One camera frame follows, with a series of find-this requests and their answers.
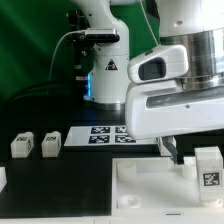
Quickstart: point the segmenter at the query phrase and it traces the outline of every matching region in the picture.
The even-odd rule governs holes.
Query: white base
[[[123,160],[131,160],[136,163],[137,175],[134,181],[124,182],[118,179],[117,163]],[[203,215],[212,217],[222,214],[224,218],[223,206],[211,208],[201,204],[197,180],[184,178],[182,169],[182,165],[174,165],[170,158],[114,159],[112,215],[134,216],[139,219],[144,216],[154,217],[156,215],[161,216],[161,221],[165,221],[165,217],[169,219],[169,216],[187,216],[189,218],[201,215],[203,221],[199,223],[211,223]],[[138,197],[141,200],[141,208],[118,208],[117,202],[125,195]]]

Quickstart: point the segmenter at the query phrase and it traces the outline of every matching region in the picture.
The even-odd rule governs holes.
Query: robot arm
[[[146,139],[224,128],[224,1],[156,3],[161,45],[128,66],[128,133]]]
[[[129,84],[127,65],[129,62],[129,30],[127,25],[115,18],[111,5],[134,4],[138,0],[71,0],[82,10],[90,24],[88,38],[95,36],[119,36],[114,43],[96,43],[94,67],[88,75],[89,90],[86,101],[101,109],[124,108]]]

